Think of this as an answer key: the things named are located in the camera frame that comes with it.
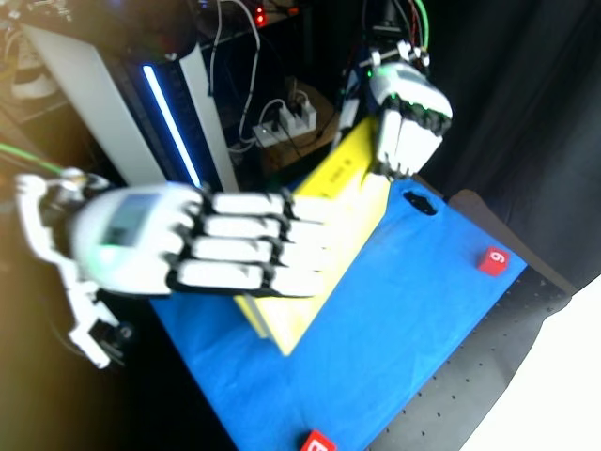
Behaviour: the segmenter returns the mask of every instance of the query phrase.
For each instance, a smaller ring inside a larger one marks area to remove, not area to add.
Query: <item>power strip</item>
[[[286,142],[289,138],[312,132],[317,127],[317,111],[309,101],[302,103],[300,116],[293,115],[286,106],[280,108],[279,115],[277,130],[272,128],[272,120],[253,127],[254,135],[262,148]]]

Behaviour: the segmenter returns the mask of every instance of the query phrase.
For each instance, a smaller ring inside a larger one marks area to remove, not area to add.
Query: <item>red cube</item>
[[[490,275],[497,276],[507,269],[509,253],[498,247],[489,247],[480,260],[478,269]]]
[[[312,430],[301,451],[336,451],[336,445],[318,430]]]

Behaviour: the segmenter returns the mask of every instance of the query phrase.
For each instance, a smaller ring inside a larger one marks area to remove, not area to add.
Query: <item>yellow book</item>
[[[259,336],[273,340],[283,355],[299,343],[386,211],[390,182],[369,172],[373,126],[364,120],[294,193],[334,201],[333,262],[323,272],[324,292],[313,298],[235,298]]]

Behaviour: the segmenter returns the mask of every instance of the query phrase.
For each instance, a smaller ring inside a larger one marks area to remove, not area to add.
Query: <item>white robotic hand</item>
[[[308,297],[322,289],[330,212],[321,198],[124,188],[77,214],[71,250],[85,277],[120,294]]]
[[[378,52],[369,60],[373,65],[370,90],[380,114],[375,171],[392,178],[410,177],[439,147],[453,110],[445,95],[413,66],[427,67],[426,53],[400,41],[389,54],[401,60],[380,64]]]

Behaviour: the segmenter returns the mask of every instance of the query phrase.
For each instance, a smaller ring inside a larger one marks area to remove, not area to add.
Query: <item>blue mat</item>
[[[418,212],[406,191],[438,213]],[[177,294],[153,305],[240,450],[298,450],[314,428],[340,450],[362,450],[526,267],[512,255],[503,275],[479,272],[491,245],[500,246],[421,185],[399,181],[290,357],[259,339],[229,298]]]

